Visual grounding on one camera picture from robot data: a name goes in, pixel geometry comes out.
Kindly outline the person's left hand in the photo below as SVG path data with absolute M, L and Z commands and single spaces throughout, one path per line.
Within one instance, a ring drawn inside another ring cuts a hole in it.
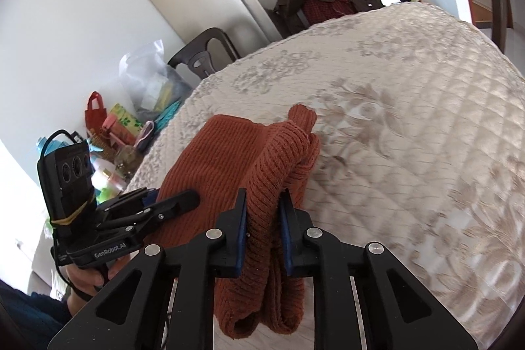
M 109 272 L 107 273 L 108 279 L 113 279 L 119 273 L 119 271 L 129 263 L 131 259 L 132 256 L 130 254 L 119 258 L 110 267 Z M 65 267 L 65 272 L 76 289 L 89 296 L 94 296 L 98 292 L 97 288 L 100 288 L 104 285 L 103 276 L 95 269 L 80 269 L 75 265 L 69 265 Z M 78 296 L 77 292 L 73 290 L 68 297 L 67 304 L 71 315 L 74 316 L 86 305 L 86 301 L 82 299 L 81 296 Z

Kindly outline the dark blue sleeve forearm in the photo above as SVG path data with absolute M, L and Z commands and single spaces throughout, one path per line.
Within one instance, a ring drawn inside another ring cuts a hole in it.
M 1 281 L 1 349 L 47 349 L 72 318 L 68 304 Z

